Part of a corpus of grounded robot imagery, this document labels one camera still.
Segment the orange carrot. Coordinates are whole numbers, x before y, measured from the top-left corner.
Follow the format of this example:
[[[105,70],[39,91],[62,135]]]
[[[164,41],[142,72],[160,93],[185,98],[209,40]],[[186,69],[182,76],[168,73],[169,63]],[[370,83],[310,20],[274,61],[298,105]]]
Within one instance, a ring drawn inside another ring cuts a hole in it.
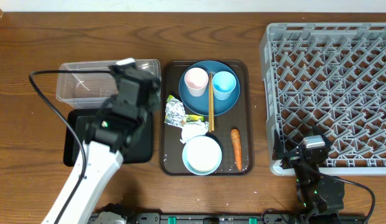
[[[236,163],[237,169],[241,171],[242,170],[242,144],[241,144],[240,132],[238,129],[233,128],[230,132],[230,135],[231,135],[233,151],[235,156],[235,163]]]

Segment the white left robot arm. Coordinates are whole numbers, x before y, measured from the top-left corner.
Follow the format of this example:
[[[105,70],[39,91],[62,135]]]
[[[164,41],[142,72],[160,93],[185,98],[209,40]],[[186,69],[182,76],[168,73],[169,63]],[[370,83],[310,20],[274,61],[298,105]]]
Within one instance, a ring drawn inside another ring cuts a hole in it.
[[[118,92],[85,125],[72,172],[44,223],[88,221],[107,183],[144,134],[149,115],[160,106],[160,79],[138,68],[135,59],[117,61],[107,73]]]

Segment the white napkin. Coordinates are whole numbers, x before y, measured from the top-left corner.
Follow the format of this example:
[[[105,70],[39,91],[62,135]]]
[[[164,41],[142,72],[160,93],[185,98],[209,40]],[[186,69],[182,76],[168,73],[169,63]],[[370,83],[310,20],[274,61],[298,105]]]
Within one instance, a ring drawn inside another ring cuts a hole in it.
[[[186,123],[181,132],[180,142],[185,144],[192,138],[204,136],[209,131],[209,123],[203,121],[193,121]]]

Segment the foil snack wrapper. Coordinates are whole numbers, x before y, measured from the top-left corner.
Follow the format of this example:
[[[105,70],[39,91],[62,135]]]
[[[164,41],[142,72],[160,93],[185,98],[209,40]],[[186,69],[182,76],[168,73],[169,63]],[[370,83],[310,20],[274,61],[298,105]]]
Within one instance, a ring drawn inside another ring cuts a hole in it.
[[[183,103],[172,95],[166,100],[164,122],[168,125],[182,128],[186,123],[204,121],[203,116],[186,114]]]

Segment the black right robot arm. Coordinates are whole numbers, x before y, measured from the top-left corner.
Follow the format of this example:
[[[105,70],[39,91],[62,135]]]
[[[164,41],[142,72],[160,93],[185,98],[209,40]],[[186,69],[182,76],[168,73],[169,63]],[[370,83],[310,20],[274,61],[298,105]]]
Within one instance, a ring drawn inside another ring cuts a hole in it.
[[[293,169],[296,176],[298,200],[304,204],[300,215],[289,223],[340,223],[337,212],[344,208],[344,183],[320,173],[322,164],[331,151],[332,142],[315,126],[312,135],[299,146],[286,151],[277,131],[274,131],[272,159],[280,160],[282,169]]]

